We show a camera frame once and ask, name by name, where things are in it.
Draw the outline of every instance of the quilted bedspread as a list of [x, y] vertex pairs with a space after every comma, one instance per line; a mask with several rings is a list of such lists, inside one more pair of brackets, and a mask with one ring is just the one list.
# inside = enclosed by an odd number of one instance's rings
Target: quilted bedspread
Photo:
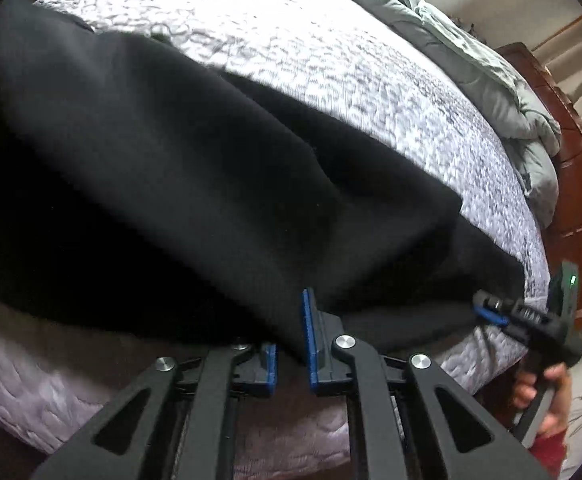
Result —
[[[546, 301], [540, 233], [500, 140], [449, 78], [350, 0], [41, 0], [99, 32], [161, 34], [200, 63], [279, 89], [398, 150], [463, 198], [462, 215], [517, 257]], [[0, 424], [52, 452], [160, 355], [200, 348], [60, 326], [0, 304]], [[436, 360], [469, 392], [522, 347], [476, 328]], [[274, 399], [239, 413], [237, 479], [291, 478], [348, 459], [344, 403], [316, 399], [282, 359]]]

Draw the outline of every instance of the red sleeve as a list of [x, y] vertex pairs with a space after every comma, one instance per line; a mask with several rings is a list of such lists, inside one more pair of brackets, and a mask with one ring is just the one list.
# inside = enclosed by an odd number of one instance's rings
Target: red sleeve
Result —
[[567, 455], [567, 447], [564, 445], [566, 430], [549, 438], [537, 438], [530, 447], [530, 453], [545, 466], [552, 478], [557, 479], [562, 467], [562, 461]]

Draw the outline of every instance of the hand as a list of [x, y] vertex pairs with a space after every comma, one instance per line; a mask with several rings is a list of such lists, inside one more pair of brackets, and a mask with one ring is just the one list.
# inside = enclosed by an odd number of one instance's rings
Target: hand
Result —
[[[544, 376], [547, 380], [556, 384], [556, 394], [545, 416], [545, 420], [540, 424], [538, 436], [547, 438], [567, 429], [569, 425], [569, 410], [572, 402], [572, 378], [569, 375], [567, 366], [564, 363], [552, 366], [545, 370]], [[534, 385], [536, 376], [521, 370], [516, 377], [516, 384], [513, 388], [513, 405], [519, 410], [524, 410], [537, 394]]]

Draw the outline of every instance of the blue rubber strip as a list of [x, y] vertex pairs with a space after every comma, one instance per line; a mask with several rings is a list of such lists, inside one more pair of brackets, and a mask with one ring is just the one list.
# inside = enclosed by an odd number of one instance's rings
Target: blue rubber strip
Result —
[[277, 385], [277, 347], [269, 345], [267, 348], [267, 388], [272, 396]]
[[306, 357], [309, 368], [309, 386], [315, 392], [318, 388], [318, 351], [315, 347], [311, 301], [309, 299], [309, 291], [306, 289], [302, 293], [302, 300], [303, 319], [305, 322]]
[[474, 305], [474, 311], [476, 311], [478, 316], [483, 317], [489, 323], [494, 324], [495, 326], [507, 326], [509, 324], [509, 320], [506, 317], [487, 310], [484, 306]]

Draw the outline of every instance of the light green blanket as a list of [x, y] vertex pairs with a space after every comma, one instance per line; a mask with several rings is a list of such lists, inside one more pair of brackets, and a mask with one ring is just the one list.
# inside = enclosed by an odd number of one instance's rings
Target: light green blanket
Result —
[[502, 140], [527, 202], [542, 227], [551, 223], [560, 150], [558, 122], [504, 58], [456, 27], [424, 0], [353, 0], [444, 70]]

